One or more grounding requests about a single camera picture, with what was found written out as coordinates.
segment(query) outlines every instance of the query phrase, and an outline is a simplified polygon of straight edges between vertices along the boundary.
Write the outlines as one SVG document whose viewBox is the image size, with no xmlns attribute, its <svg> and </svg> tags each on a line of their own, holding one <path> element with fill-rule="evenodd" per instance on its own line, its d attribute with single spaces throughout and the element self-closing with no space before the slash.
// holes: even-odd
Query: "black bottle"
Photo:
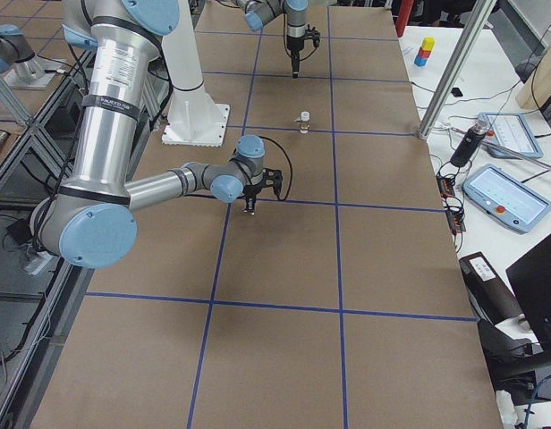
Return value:
<svg viewBox="0 0 551 429">
<path fill-rule="evenodd" d="M 459 168 L 466 165 L 472 154 L 479 148 L 480 142 L 486 137 L 489 129 L 488 122 L 478 119 L 476 124 L 464 134 L 461 144 L 458 145 L 453 156 L 451 156 L 451 164 Z"/>
</svg>

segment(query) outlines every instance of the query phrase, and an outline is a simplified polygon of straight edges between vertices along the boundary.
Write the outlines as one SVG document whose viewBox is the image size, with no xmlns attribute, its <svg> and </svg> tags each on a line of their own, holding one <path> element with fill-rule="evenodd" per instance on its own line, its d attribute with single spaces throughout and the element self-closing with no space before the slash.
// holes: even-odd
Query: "blue cable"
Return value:
<svg viewBox="0 0 551 429">
<path fill-rule="evenodd" d="M 538 396 L 538 391 L 540 390 L 540 387 L 542 387 L 542 384 L 547 382 L 550 378 L 551 374 L 548 377 L 544 377 L 532 391 L 532 396 L 530 396 L 530 401 L 528 402 L 528 408 L 526 408 L 526 417 L 524 418 L 524 426 L 522 429 L 528 429 L 528 420 L 530 420 L 530 409 L 532 408 L 532 403 L 534 403 L 534 399 Z"/>
</svg>

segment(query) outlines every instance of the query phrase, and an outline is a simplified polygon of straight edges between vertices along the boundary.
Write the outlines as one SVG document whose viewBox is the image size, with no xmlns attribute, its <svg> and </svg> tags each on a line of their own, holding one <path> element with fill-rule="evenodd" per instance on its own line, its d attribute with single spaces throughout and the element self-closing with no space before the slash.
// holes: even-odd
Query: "white label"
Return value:
<svg viewBox="0 0 551 429">
<path fill-rule="evenodd" d="M 474 259 L 470 260 L 470 263 L 472 264 L 472 268 L 474 268 L 474 271 L 477 272 L 483 282 L 487 282 L 488 280 L 496 278 L 483 257 L 475 257 Z"/>
<path fill-rule="evenodd" d="M 97 51 L 93 80 L 130 89 L 139 64 L 139 58 L 118 48 L 102 46 Z"/>
</svg>

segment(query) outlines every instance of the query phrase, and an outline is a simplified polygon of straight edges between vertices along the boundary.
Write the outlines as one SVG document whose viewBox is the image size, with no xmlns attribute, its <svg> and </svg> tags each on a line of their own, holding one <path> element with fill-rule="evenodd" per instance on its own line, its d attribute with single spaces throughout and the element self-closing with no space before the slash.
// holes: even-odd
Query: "yellow block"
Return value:
<svg viewBox="0 0 551 429">
<path fill-rule="evenodd" d="M 423 51 L 432 51 L 433 47 L 435 47 L 435 38 L 423 38 L 420 47 L 422 47 Z"/>
</svg>

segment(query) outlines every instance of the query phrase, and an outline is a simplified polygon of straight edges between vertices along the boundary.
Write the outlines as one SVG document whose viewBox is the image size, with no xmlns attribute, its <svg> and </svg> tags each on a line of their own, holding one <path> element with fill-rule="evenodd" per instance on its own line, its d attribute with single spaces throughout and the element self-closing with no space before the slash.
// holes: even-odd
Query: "red object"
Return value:
<svg viewBox="0 0 551 429">
<path fill-rule="evenodd" d="M 409 23 L 409 17 L 411 16 L 412 5 L 414 0 L 403 0 L 401 7 L 399 8 L 399 16 L 397 17 L 397 23 L 394 27 L 397 30 L 397 37 L 401 37 L 404 34 L 404 29 Z"/>
<path fill-rule="evenodd" d="M 432 52 L 432 51 L 424 51 L 424 50 L 422 49 L 422 47 L 420 47 L 420 48 L 419 48 L 419 57 L 420 57 L 420 58 L 429 58 L 431 52 Z"/>
</svg>

